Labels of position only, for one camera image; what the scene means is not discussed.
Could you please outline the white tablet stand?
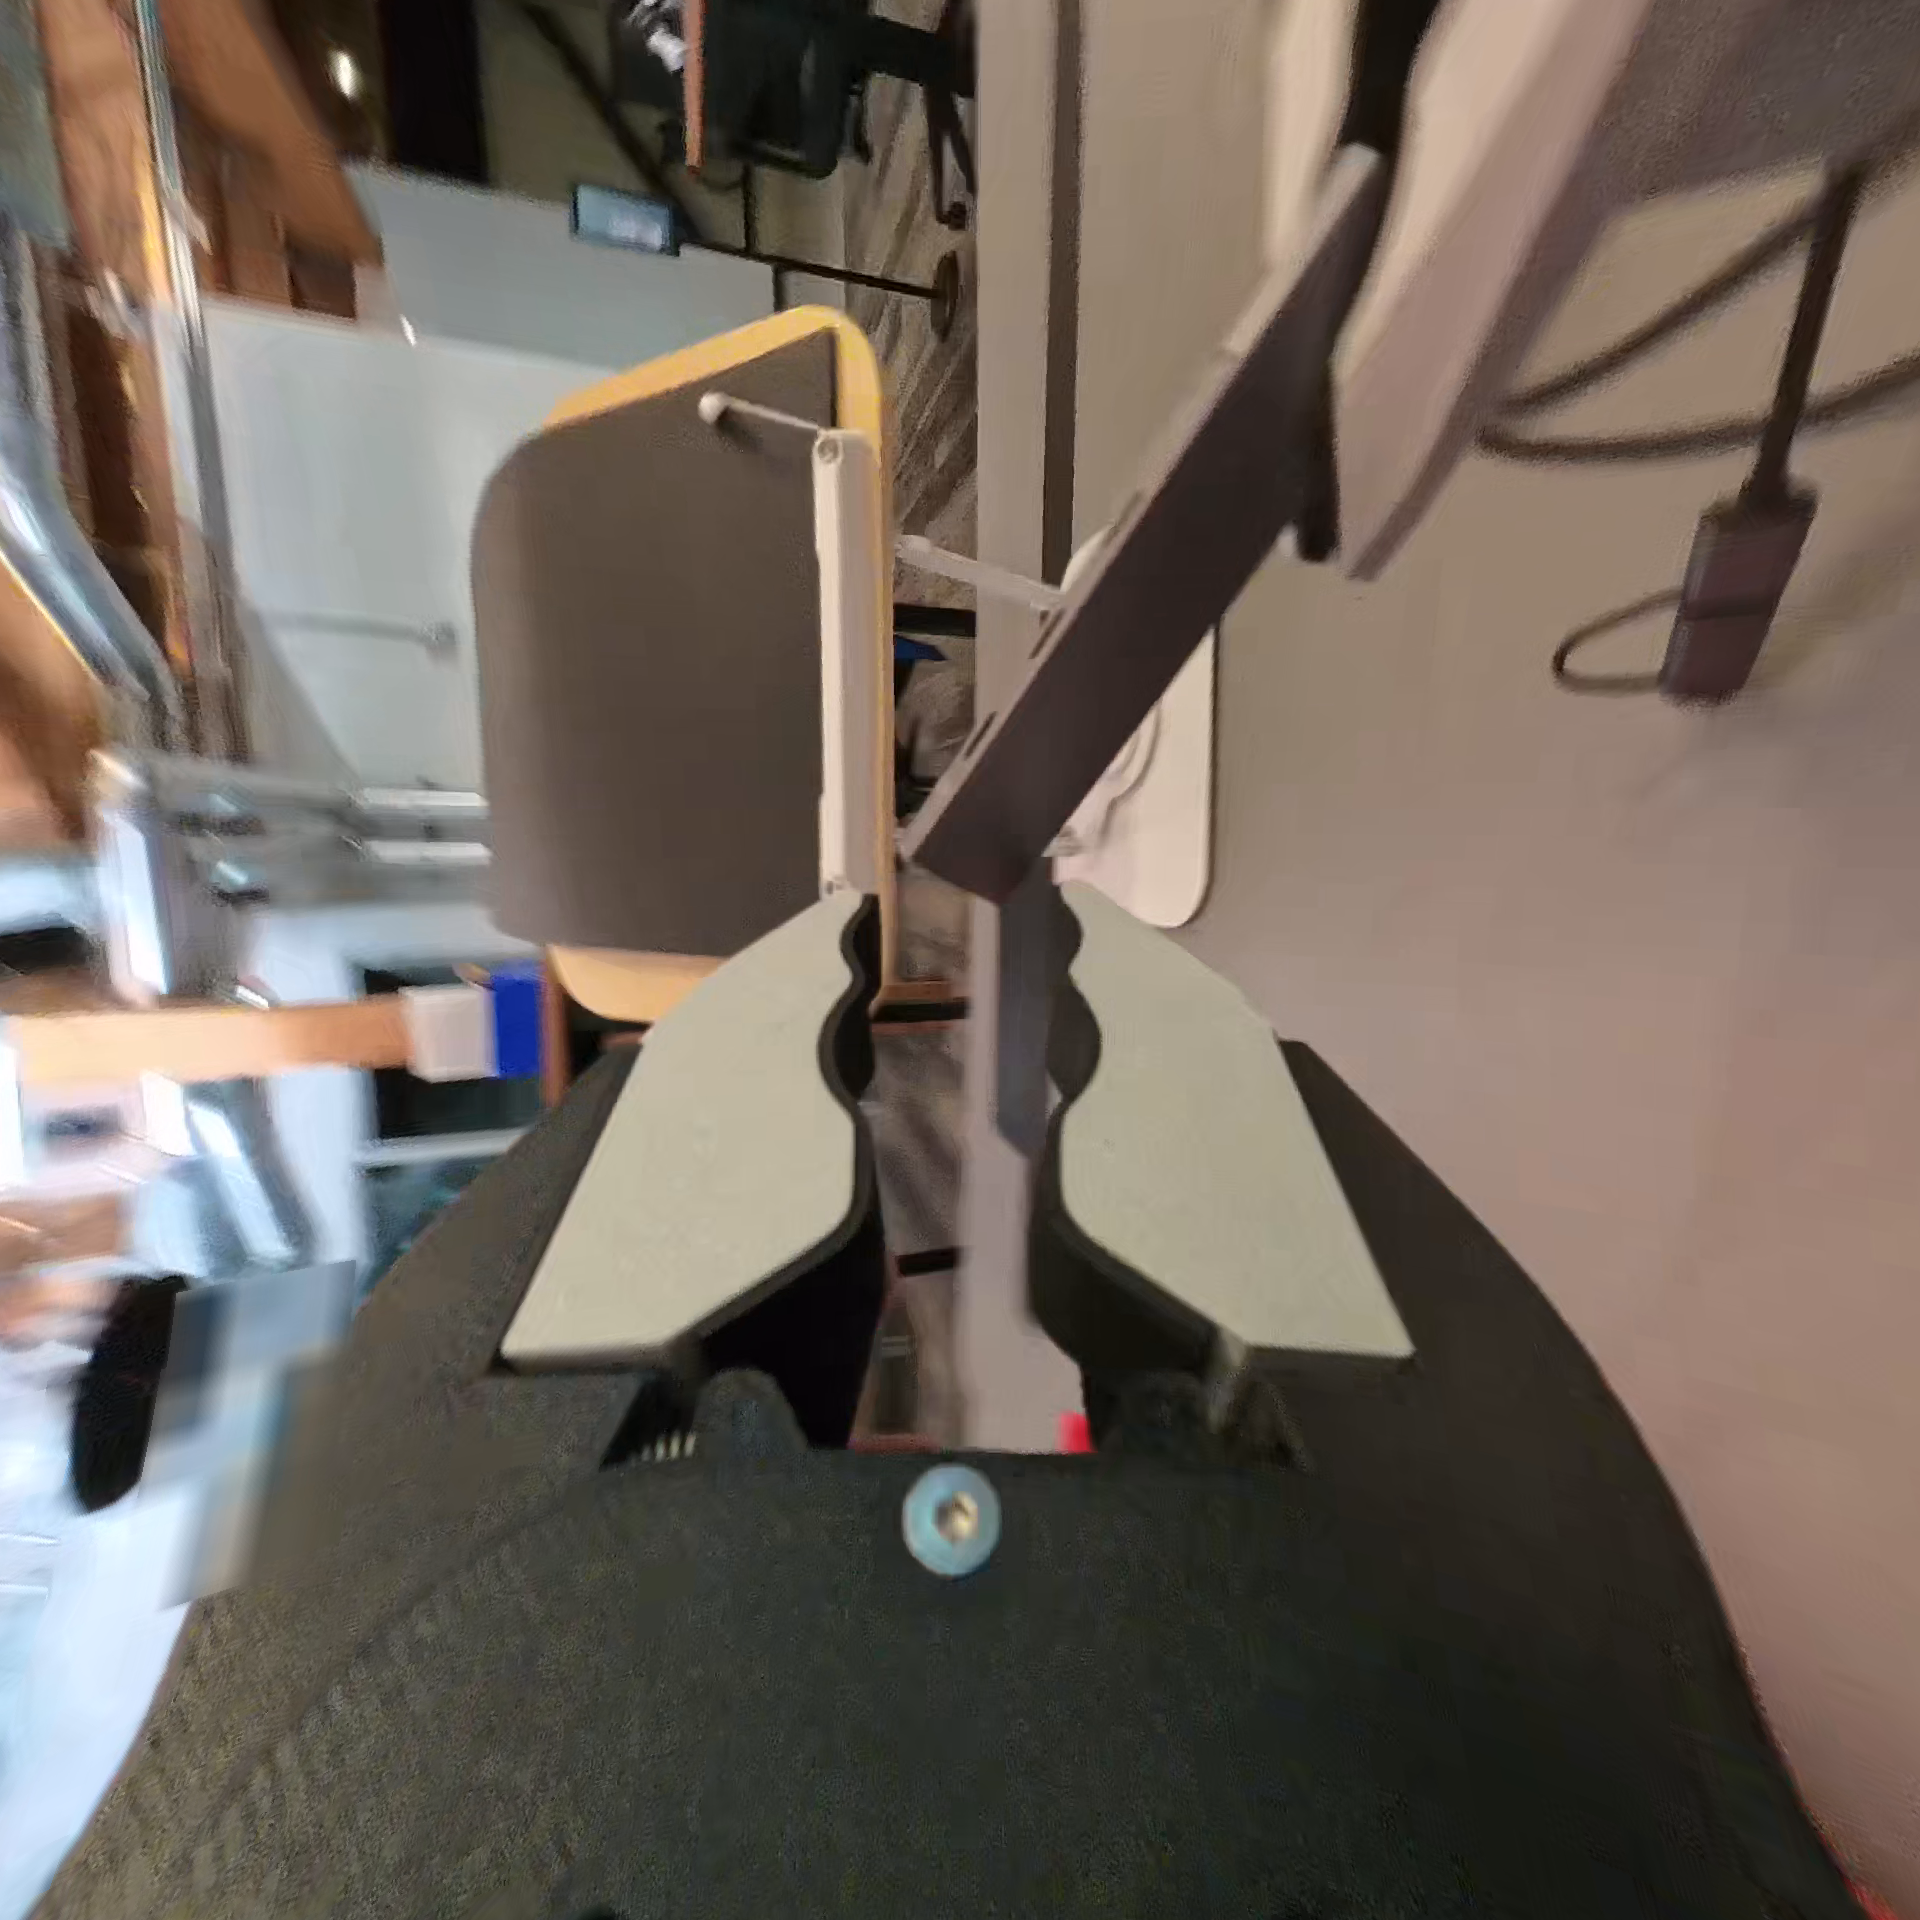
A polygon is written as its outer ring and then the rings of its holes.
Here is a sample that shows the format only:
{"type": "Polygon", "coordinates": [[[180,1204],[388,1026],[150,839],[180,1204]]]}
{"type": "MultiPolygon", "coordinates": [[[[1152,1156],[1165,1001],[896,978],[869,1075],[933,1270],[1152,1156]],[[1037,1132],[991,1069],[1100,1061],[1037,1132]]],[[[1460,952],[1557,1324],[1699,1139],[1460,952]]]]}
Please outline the white tablet stand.
{"type": "Polygon", "coordinates": [[[765,932],[874,904],[900,992],[891,426],[791,307],[608,373],[469,523],[489,921],[645,1027],[765,932]]]}

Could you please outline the blue box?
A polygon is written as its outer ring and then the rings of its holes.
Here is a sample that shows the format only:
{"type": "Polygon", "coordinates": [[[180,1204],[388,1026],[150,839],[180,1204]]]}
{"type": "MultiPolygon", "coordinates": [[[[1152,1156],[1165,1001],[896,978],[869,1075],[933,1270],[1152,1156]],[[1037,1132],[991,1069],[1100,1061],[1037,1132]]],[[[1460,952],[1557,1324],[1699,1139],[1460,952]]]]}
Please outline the blue box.
{"type": "Polygon", "coordinates": [[[517,954],[478,974],[487,1001],[481,1039],[487,1075],[506,1084],[534,1084],[550,1073],[555,1050],[550,1027],[550,974],[542,960],[517,954]]]}

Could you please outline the wooden topped desk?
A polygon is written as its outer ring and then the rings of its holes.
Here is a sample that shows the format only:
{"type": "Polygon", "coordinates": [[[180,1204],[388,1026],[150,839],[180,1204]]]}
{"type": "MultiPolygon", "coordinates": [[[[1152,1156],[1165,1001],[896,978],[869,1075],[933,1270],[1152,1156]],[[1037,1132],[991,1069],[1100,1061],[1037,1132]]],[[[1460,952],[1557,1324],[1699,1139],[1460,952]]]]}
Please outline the wooden topped desk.
{"type": "Polygon", "coordinates": [[[5,1089],[269,1078],[303,1069],[410,1069],[398,997],[320,1006],[150,1006],[5,1017],[5,1089]]]}

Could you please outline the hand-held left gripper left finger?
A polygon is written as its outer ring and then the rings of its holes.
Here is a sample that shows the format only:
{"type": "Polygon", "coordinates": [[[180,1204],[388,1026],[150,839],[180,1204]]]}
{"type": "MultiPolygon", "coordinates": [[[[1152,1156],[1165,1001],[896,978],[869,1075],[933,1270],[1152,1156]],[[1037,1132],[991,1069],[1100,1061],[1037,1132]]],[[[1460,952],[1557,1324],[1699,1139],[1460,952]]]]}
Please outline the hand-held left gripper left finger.
{"type": "Polygon", "coordinates": [[[830,892],[648,1026],[500,1332],[511,1370],[754,1370],[794,1417],[856,1413],[886,1289],[874,969],[880,904],[830,892]]]}

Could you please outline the white storage box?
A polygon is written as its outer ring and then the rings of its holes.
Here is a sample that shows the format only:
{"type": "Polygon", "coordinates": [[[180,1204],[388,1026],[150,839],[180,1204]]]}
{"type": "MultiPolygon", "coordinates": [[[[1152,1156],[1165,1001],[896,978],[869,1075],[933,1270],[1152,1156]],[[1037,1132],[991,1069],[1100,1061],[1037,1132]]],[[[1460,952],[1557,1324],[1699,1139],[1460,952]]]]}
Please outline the white storage box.
{"type": "Polygon", "coordinates": [[[416,1084],[487,1084],[498,1075],[494,997],[481,982],[398,989],[406,1073],[416,1084]]]}

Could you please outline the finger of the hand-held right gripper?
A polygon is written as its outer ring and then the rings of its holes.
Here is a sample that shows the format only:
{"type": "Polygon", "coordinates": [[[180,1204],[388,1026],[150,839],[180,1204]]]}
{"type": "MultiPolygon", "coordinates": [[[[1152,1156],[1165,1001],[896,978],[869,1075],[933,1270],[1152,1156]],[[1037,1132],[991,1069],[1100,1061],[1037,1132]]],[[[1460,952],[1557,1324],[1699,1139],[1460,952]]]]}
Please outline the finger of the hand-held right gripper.
{"type": "Polygon", "coordinates": [[[1282,268],[1344,150],[1386,165],[1382,133],[1351,133],[1378,5],[1266,5],[1262,55],[1262,265],[1282,268]]]}
{"type": "Polygon", "coordinates": [[[1340,570],[1373,582],[1483,404],[1647,5],[1423,5],[1372,268],[1333,353],[1340,570]]]}

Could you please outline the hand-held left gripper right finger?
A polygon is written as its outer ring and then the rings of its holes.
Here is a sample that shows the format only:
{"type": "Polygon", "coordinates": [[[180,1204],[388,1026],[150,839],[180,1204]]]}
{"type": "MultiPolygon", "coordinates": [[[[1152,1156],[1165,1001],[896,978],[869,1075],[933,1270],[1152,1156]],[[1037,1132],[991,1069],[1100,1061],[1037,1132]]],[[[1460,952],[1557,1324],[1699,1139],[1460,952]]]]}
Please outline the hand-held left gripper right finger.
{"type": "Polygon", "coordinates": [[[1394,1375],[1414,1332],[1262,1013],[1083,882],[1057,892],[1028,1306],[1091,1411],[1285,1370],[1394,1375]]]}

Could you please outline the grey usb hub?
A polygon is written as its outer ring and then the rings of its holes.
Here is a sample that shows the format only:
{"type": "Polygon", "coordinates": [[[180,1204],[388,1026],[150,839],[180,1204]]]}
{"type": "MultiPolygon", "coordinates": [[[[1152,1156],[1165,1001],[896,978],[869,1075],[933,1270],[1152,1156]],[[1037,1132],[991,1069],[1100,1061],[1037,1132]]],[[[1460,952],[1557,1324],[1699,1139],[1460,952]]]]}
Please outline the grey usb hub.
{"type": "Polygon", "coordinates": [[[1372,268],[1382,156],[1335,152],[1304,237],[1272,268],[1043,614],[1024,679],[970,732],[903,856],[1002,904],[1083,806],[1333,477],[1333,353],[1372,268]]]}

